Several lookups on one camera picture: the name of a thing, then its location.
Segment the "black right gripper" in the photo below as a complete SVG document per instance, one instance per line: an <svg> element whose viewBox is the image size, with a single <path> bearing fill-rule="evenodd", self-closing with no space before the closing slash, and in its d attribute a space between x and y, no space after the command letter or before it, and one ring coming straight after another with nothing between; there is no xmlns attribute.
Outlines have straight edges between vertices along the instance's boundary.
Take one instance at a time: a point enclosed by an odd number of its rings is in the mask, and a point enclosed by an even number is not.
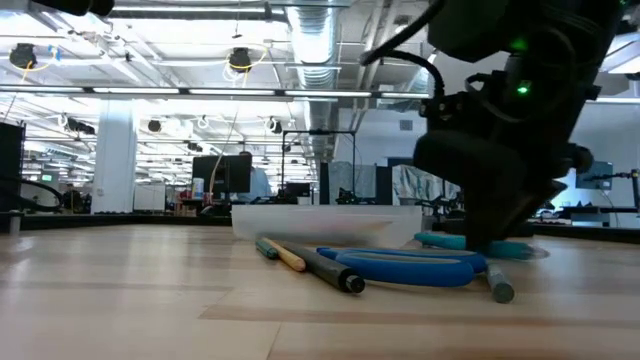
<svg viewBox="0 0 640 360"><path fill-rule="evenodd" d="M423 100L427 132L415 145L414 164L461 186L469 195L516 196L507 213L502 201L465 198L467 250L485 250L514 236L546 202L567 189L558 181L570 169L584 173L589 149L571 142L584 104L600 93L597 71L518 78L512 72L476 73L481 89L446 94L441 77Z"/></svg>

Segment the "blue pen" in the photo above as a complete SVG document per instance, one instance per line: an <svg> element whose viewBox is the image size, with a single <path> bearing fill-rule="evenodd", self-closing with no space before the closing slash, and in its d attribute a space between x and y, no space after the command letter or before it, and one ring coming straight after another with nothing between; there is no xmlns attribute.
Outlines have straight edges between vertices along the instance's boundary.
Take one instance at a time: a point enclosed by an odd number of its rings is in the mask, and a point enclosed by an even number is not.
<svg viewBox="0 0 640 360"><path fill-rule="evenodd" d="M416 233L414 239L425 246L451 250L466 250L466 238L457 235L435 234L431 232ZM493 241L480 250L489 258L536 260L550 256L547 250L526 243L510 241Z"/></svg>

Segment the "clear box with grey lid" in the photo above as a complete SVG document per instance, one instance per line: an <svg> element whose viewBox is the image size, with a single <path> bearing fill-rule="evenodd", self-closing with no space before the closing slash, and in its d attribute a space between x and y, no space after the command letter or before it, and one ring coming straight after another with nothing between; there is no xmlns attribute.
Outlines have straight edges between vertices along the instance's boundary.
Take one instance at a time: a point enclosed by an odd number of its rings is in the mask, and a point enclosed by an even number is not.
<svg viewBox="0 0 640 360"><path fill-rule="evenodd" d="M393 205L237 205L232 229L242 240L397 248L422 231L422 209Z"/></svg>

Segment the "dark green crayon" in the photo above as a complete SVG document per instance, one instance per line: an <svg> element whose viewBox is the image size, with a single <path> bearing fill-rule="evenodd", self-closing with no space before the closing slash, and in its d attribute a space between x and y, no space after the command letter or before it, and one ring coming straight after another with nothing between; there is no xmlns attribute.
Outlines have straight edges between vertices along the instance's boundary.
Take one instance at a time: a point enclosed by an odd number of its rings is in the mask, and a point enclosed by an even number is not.
<svg viewBox="0 0 640 360"><path fill-rule="evenodd" d="M275 260L279 258L277 249L264 239L257 239L255 241L255 247L263 256L268 259Z"/></svg>

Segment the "grey crayon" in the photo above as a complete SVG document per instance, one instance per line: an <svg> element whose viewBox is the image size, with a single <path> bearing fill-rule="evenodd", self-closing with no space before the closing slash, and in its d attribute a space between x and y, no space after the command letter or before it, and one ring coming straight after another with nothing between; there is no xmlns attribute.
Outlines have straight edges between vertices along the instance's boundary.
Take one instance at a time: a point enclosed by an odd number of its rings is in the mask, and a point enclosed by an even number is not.
<svg viewBox="0 0 640 360"><path fill-rule="evenodd" d="M510 303L515 297L515 290L499 265L489 263L486 270L486 278L491 295L497 303Z"/></svg>

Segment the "white cloth cover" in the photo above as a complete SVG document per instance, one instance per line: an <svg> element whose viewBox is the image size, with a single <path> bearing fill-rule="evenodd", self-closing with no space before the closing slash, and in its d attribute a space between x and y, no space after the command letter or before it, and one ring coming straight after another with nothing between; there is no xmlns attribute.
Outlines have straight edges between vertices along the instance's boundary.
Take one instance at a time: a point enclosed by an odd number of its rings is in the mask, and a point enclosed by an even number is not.
<svg viewBox="0 0 640 360"><path fill-rule="evenodd" d="M453 199L461 190L458 185L411 165L392 168L392 200L401 205L409 200L434 200L438 196Z"/></svg>

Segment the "black pen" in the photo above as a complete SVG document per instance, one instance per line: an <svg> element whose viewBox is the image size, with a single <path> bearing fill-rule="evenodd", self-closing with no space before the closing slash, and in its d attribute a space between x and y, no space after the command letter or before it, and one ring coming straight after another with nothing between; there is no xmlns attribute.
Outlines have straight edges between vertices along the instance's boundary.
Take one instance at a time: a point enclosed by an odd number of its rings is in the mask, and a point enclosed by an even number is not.
<svg viewBox="0 0 640 360"><path fill-rule="evenodd" d="M359 294L365 289L364 279L354 269L290 242L282 246L302 258L308 272L342 292Z"/></svg>

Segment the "yellow pencil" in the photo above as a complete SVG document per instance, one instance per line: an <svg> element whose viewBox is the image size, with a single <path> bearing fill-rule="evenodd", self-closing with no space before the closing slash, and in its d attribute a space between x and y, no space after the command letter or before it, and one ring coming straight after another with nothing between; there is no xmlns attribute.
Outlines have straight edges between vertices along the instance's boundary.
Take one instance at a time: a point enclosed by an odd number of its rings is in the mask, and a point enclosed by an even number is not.
<svg viewBox="0 0 640 360"><path fill-rule="evenodd" d="M279 245L269 238L264 238L264 241L278 252L280 260L287 264L290 268L297 272L303 272L306 270L306 262L302 258L285 249L283 246Z"/></svg>

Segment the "black desk monitor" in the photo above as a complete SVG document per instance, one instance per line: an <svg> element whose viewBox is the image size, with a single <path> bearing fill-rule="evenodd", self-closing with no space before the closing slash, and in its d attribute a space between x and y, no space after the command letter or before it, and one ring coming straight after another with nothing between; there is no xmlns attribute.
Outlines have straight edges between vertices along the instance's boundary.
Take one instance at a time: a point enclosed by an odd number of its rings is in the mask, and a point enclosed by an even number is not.
<svg viewBox="0 0 640 360"><path fill-rule="evenodd" d="M192 177L204 180L206 192L246 193L250 191L251 169L251 156L200 156L193 158Z"/></svg>

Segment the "long ceiling light bar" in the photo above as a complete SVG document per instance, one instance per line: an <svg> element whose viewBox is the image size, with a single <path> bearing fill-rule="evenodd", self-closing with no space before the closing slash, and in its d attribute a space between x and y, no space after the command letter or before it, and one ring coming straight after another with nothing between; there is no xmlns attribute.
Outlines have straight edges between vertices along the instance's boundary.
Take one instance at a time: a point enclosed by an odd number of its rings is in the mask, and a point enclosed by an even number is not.
<svg viewBox="0 0 640 360"><path fill-rule="evenodd" d="M422 99L427 94L385 91L287 90L253 88L170 88L170 87L79 87L0 84L0 92L39 94L140 95L140 96L214 96L214 97L302 97Z"/></svg>

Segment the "black ceiling-hung device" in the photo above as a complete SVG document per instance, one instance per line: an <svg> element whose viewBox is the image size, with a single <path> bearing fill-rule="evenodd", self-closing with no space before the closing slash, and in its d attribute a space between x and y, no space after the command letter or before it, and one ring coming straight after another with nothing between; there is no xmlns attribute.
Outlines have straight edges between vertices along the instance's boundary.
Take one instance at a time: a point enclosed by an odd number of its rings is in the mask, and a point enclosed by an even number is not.
<svg viewBox="0 0 640 360"><path fill-rule="evenodd" d="M32 69L37 65L34 45L31 43L17 43L9 54L9 61L20 69Z"/></svg>
<svg viewBox="0 0 640 360"><path fill-rule="evenodd" d="M234 48L229 55L228 66L236 73L248 72L252 67L249 49L246 47Z"/></svg>

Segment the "white cabinet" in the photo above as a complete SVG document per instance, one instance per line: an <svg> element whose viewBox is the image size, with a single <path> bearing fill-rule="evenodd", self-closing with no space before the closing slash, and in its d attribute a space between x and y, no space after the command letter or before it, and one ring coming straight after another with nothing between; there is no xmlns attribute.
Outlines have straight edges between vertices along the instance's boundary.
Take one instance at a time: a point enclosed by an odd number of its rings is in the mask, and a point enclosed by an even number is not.
<svg viewBox="0 0 640 360"><path fill-rule="evenodd" d="M164 211L166 186L164 184L136 185L134 189L134 211Z"/></svg>

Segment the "white building column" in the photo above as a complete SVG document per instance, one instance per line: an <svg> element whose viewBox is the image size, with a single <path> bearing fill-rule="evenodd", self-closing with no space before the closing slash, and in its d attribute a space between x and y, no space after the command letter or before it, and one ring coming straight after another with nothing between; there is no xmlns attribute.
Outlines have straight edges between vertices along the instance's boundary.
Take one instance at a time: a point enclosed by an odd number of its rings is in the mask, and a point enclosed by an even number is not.
<svg viewBox="0 0 640 360"><path fill-rule="evenodd" d="M92 213L133 211L138 127L132 100L101 101Z"/></svg>

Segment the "wall-mounted screen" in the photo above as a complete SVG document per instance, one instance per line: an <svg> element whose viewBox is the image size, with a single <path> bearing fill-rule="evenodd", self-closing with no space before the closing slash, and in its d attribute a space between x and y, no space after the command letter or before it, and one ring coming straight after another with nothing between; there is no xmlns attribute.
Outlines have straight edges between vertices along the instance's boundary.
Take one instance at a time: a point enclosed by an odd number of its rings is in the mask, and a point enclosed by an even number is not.
<svg viewBox="0 0 640 360"><path fill-rule="evenodd" d="M595 189L610 190L612 188L613 164L606 161L595 161L590 169L588 182Z"/></svg>

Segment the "blue-handled scissors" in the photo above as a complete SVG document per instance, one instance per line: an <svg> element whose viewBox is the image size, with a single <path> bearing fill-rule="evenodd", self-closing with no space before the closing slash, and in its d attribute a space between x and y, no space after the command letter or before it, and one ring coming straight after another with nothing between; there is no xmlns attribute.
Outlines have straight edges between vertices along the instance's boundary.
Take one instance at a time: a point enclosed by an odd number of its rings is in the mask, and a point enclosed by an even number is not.
<svg viewBox="0 0 640 360"><path fill-rule="evenodd" d="M483 255L466 250L319 247L316 252L366 280L400 285L462 287L488 268Z"/></svg>

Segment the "black frame stand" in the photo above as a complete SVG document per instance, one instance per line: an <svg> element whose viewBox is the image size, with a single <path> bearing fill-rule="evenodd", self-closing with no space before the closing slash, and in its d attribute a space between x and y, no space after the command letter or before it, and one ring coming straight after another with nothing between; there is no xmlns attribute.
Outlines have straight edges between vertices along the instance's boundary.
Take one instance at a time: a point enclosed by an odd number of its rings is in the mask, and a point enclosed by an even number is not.
<svg viewBox="0 0 640 360"><path fill-rule="evenodd" d="M327 129L311 129L311 130L284 130L282 133L282 143L281 143L281 158L285 158L285 153L288 148L292 145L302 146L305 144L303 142L298 142L297 140L292 140L288 142L286 137L289 134L299 135L307 135L310 144L313 144L312 140L315 137L331 137L334 139L333 149L336 149L337 139L342 136L350 136L351 137L351 145L352 145L352 175L351 175L351 187L352 191L355 190L356 178L355 178L355 157L357 152L356 145L356 132L351 130L327 130ZM317 170L319 171L318 181L319 181L319 204L320 205L329 205L331 203L330 200L330 174L329 174L329 163L332 161L331 158L328 157L327 151L324 148L320 148L320 152L314 151L312 155L313 159L316 159L318 162Z"/></svg>

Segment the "silver air duct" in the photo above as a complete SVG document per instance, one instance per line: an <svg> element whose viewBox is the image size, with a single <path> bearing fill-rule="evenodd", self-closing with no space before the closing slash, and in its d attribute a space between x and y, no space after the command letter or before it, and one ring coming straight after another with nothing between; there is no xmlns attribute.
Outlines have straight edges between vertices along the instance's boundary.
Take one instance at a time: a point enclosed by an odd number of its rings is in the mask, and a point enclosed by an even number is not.
<svg viewBox="0 0 640 360"><path fill-rule="evenodd" d="M302 90L334 90L337 70L330 69L337 59L337 24L339 11L326 6L288 7L291 26L291 47ZM329 101L304 103L304 118L308 130L336 130L337 104Z"/></svg>

